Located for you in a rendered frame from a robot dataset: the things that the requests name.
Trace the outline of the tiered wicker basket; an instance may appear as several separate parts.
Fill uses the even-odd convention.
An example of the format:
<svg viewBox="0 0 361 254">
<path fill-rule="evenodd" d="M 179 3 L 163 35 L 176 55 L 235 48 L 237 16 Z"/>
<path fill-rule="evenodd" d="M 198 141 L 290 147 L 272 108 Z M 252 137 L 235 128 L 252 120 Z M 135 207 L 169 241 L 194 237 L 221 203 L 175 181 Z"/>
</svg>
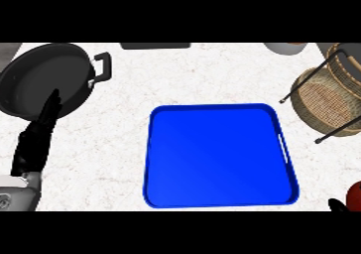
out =
<svg viewBox="0 0 361 254">
<path fill-rule="evenodd" d="M 318 67 L 296 79 L 280 103 L 291 102 L 305 124 L 324 134 L 315 140 L 361 133 L 361 43 L 334 43 Z"/>
</svg>

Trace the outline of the dark grey flat appliance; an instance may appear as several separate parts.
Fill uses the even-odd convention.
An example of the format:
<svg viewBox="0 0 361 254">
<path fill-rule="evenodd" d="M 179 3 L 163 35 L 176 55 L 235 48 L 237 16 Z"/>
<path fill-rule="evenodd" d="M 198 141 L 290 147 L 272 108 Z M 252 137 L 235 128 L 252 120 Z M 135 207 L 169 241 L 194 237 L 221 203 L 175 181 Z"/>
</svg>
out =
<svg viewBox="0 0 361 254">
<path fill-rule="evenodd" d="M 125 50 L 175 50 L 188 49 L 191 43 L 120 43 Z"/>
</svg>

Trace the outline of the red tomato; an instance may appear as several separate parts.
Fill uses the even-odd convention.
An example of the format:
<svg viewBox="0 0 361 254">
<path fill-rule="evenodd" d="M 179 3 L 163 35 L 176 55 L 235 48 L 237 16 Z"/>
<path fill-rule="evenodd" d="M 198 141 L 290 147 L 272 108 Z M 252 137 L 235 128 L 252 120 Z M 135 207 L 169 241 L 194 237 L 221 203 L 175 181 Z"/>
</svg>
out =
<svg viewBox="0 0 361 254">
<path fill-rule="evenodd" d="M 346 206 L 350 211 L 361 211 L 361 182 L 355 183 L 348 191 Z"/>
</svg>

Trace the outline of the pale grey round container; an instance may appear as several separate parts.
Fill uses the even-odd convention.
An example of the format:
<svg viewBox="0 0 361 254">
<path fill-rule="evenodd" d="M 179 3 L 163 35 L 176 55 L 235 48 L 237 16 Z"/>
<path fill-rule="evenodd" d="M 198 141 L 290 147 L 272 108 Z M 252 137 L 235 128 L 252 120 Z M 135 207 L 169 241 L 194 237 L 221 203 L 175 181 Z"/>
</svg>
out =
<svg viewBox="0 0 361 254">
<path fill-rule="evenodd" d="M 303 51 L 306 43 L 265 43 L 265 46 L 274 53 L 294 56 Z"/>
</svg>

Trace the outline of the blue plastic tray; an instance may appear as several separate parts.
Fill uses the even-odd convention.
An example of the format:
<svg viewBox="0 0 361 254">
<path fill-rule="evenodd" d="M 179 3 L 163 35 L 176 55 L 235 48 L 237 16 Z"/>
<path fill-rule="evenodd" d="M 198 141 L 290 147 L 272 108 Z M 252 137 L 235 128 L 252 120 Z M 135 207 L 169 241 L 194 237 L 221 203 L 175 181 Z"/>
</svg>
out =
<svg viewBox="0 0 361 254">
<path fill-rule="evenodd" d="M 297 201 L 299 184 L 269 105 L 163 105 L 153 110 L 142 195 L 156 208 Z"/>
</svg>

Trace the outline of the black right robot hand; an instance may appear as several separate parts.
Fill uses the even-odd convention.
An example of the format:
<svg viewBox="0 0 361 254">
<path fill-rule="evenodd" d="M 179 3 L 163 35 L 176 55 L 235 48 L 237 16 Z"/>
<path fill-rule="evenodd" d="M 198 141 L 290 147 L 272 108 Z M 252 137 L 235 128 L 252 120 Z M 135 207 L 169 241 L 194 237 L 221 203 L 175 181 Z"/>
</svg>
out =
<svg viewBox="0 0 361 254">
<path fill-rule="evenodd" d="M 346 202 L 342 202 L 342 201 L 340 201 L 339 199 L 336 199 L 336 198 L 331 198 L 331 199 L 328 200 L 328 206 L 330 206 L 330 209 L 331 209 L 333 211 L 343 211 L 343 212 L 350 211 L 349 208 L 348 208 L 348 206 L 346 206 Z"/>
</svg>

